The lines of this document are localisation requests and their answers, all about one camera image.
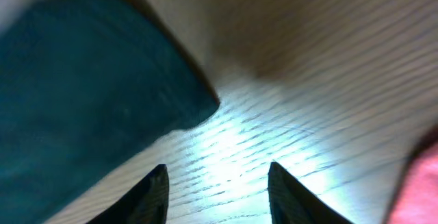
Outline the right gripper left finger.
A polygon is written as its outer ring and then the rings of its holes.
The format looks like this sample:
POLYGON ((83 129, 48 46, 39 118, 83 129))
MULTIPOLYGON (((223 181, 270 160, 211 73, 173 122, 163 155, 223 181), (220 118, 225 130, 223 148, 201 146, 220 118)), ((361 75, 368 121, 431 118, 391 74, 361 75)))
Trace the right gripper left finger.
POLYGON ((158 164, 116 203, 87 224, 165 224, 168 198, 167 167, 158 164))

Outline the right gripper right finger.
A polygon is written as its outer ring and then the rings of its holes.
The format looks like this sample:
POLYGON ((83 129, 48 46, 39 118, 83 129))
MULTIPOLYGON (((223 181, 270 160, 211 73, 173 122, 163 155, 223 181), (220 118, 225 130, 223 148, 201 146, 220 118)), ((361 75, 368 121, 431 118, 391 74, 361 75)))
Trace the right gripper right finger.
POLYGON ((351 224, 277 162, 270 164, 268 194, 273 224, 351 224))

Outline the black t-shirt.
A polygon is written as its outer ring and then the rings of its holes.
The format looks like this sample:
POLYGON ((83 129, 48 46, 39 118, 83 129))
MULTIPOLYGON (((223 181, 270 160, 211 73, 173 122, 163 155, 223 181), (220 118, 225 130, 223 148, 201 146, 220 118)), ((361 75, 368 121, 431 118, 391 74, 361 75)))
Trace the black t-shirt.
POLYGON ((41 223, 159 137, 218 109, 124 0, 40 0, 1 35, 1 222, 41 223))

